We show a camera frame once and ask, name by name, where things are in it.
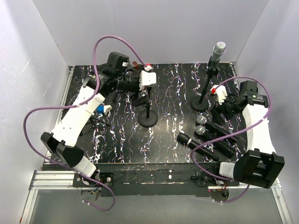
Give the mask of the round base microphone stand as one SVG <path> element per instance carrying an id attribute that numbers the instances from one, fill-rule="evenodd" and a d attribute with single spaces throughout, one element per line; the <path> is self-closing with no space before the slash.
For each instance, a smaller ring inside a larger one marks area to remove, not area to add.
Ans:
<path id="1" fill-rule="evenodd" d="M 151 107 L 151 90 L 152 87 L 147 87 L 148 94 L 140 98 L 142 100 L 141 105 L 145 106 L 145 109 L 138 114 L 138 122 L 142 127 L 150 128 L 157 124 L 158 115 L 152 110 Z"/>

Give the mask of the black microphone iridescent head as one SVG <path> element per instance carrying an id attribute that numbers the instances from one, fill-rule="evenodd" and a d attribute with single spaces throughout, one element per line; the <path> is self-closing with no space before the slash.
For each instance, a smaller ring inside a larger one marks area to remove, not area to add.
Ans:
<path id="1" fill-rule="evenodd" d="M 230 135 L 228 131 L 207 120 L 203 115 L 197 117 L 197 123 L 196 134 L 203 136 L 207 140 L 214 140 L 219 137 Z"/>

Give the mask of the black glitter microphone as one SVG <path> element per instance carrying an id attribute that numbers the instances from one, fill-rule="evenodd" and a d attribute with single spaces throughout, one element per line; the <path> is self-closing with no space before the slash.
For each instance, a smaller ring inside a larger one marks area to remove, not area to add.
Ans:
<path id="1" fill-rule="evenodd" d="M 198 125 L 196 126 L 195 132 L 197 135 L 200 135 L 202 138 L 210 141 L 216 139 L 216 136 L 212 134 L 210 131 L 206 130 L 204 126 Z M 213 143 L 217 149 L 221 150 L 223 154 L 225 154 L 227 157 L 231 158 L 234 156 L 235 152 L 233 148 L 223 140 L 216 141 Z"/>

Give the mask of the small black tripod stand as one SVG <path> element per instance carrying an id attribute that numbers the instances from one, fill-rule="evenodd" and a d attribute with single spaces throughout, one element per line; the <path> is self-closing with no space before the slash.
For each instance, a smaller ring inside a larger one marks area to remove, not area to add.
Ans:
<path id="1" fill-rule="evenodd" d="M 90 117 L 88 119 L 88 121 L 85 123 L 85 125 L 83 126 L 83 128 L 79 134 L 79 137 L 82 137 L 83 135 L 85 135 L 91 131 L 94 131 L 96 128 L 98 128 L 98 126 L 100 124 L 102 124 L 105 127 L 110 127 L 110 124 L 108 124 L 104 121 L 101 121 L 100 119 Z"/>

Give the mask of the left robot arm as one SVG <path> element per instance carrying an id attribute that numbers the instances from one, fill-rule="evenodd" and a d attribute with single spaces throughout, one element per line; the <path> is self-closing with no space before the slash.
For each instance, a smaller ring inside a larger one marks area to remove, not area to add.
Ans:
<path id="1" fill-rule="evenodd" d="M 157 75 L 150 65 L 133 65 L 129 57 L 112 52 L 106 63 L 94 70 L 98 74 L 89 75 L 83 82 L 74 104 L 58 125 L 50 132 L 44 132 L 41 141 L 56 157 L 69 167 L 83 174 L 83 181 L 90 187 L 99 183 L 96 166 L 84 155 L 84 151 L 76 146 L 78 137 L 84 126 L 108 95 L 115 90 L 139 93 L 157 83 Z M 92 94 L 93 98 L 85 102 Z"/>

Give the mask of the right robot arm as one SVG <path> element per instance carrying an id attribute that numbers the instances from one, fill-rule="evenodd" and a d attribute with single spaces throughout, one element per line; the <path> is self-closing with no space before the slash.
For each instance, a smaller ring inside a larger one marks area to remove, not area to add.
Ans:
<path id="1" fill-rule="evenodd" d="M 217 97 L 212 108 L 212 121 L 219 125 L 224 119 L 231 119 L 241 113 L 246 127 L 258 121 L 254 128 L 247 129 L 247 150 L 236 162 L 221 162 L 220 168 L 211 174 L 212 182 L 222 185 L 228 178 L 269 189 L 285 165 L 282 156 L 277 155 L 271 142 L 269 121 L 262 118 L 268 112 L 269 101 L 266 95 L 258 92 L 257 82 L 244 81 L 238 94 L 228 94 L 223 85 L 214 85 L 211 94 Z"/>

